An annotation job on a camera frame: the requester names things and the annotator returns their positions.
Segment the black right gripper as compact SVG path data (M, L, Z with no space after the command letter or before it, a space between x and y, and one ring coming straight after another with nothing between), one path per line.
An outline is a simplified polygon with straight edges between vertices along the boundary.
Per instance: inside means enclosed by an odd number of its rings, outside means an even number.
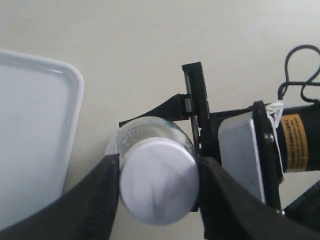
M201 158L209 157L220 162L218 125L216 117L210 113L205 77L201 62L184 64L187 94L176 94L154 109L121 121L121 128L125 124L143 117L157 117L171 122L184 121L190 118L193 144L197 154L197 164Z

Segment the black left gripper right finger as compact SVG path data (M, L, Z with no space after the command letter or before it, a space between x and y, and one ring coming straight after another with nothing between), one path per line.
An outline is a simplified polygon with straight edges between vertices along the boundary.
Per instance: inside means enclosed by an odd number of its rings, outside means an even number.
M199 161L199 208L206 240L318 240L319 233L280 215L211 157Z

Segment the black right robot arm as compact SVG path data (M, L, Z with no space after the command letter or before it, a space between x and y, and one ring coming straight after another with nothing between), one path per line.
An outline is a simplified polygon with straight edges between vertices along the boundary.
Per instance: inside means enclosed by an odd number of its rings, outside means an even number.
M202 64L182 66L186 94L119 123L114 150L120 154L120 197L139 221L172 224L189 212L226 216L225 173L264 207L302 223L320 209L316 183L286 208L279 186L284 174L320 168L320 106L285 108L279 99L248 108L210 112Z

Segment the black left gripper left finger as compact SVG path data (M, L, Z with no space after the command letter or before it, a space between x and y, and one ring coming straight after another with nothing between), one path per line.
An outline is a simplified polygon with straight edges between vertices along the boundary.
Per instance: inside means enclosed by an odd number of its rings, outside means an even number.
M119 155L106 155L55 202L0 232L2 240L108 240L119 201Z

